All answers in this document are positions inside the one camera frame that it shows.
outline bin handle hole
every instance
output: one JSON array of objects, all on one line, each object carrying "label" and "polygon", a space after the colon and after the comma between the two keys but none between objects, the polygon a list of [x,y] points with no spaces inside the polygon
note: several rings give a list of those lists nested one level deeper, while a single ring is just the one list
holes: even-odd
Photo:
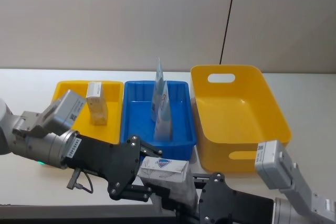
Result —
[{"label": "bin handle hole", "polygon": [[257,152],[255,151],[238,151],[238,152],[231,152],[229,154],[229,158],[233,160],[254,160],[256,159]]},{"label": "bin handle hole", "polygon": [[208,82],[211,83],[232,83],[235,79],[233,73],[212,73],[208,76]]}]

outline white wall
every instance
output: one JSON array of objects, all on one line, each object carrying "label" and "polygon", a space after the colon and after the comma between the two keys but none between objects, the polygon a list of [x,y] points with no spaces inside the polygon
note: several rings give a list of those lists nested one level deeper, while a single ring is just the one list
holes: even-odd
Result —
[{"label": "white wall", "polygon": [[0,67],[219,63],[230,0],[0,0]]},{"label": "white wall", "polygon": [[222,63],[336,72],[336,0],[233,0]]}]

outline white box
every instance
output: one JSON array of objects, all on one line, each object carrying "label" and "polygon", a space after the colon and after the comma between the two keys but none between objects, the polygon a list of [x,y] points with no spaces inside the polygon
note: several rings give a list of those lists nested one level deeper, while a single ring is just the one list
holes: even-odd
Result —
[{"label": "white box", "polygon": [[196,207],[197,193],[189,161],[145,157],[138,176],[144,184],[151,183],[170,189],[169,198],[192,209]]},{"label": "white box", "polygon": [[88,103],[92,123],[94,125],[106,125],[108,120],[108,108],[101,82],[89,82],[86,101]]}]

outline yellow tray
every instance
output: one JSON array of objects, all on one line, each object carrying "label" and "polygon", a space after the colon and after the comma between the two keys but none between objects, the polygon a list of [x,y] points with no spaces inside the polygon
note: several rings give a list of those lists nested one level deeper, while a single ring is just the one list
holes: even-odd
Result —
[{"label": "yellow tray", "polygon": [[[57,84],[52,100],[60,98],[68,89],[86,97],[88,83],[90,81],[61,81]],[[90,111],[85,104],[83,110],[76,119],[73,129],[80,134],[93,137],[111,144],[119,143],[120,122],[123,97],[123,83],[116,81],[102,81],[105,99],[108,107],[107,125],[93,125],[90,122]]]},{"label": "yellow tray", "polygon": [[[217,79],[209,82],[211,74]],[[289,142],[289,126],[259,69],[195,66],[191,77],[197,149],[209,172],[253,173],[259,142]]]}]

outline barcode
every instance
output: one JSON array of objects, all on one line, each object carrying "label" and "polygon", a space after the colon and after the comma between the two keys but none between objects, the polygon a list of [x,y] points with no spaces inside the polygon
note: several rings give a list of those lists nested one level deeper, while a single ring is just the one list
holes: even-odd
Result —
[{"label": "barcode", "polygon": [[71,115],[70,115],[70,119],[71,119],[71,120],[75,121],[75,120],[76,120],[76,118],[77,118],[77,116],[76,116],[76,115],[74,115],[74,114],[71,114]]},{"label": "barcode", "polygon": [[79,114],[80,110],[82,109],[83,105],[84,105],[84,103],[81,102],[80,105],[79,105],[79,107],[78,107],[78,109],[77,109],[77,113],[78,114]]},{"label": "barcode", "polygon": [[100,95],[101,83],[98,83],[97,94]]}]

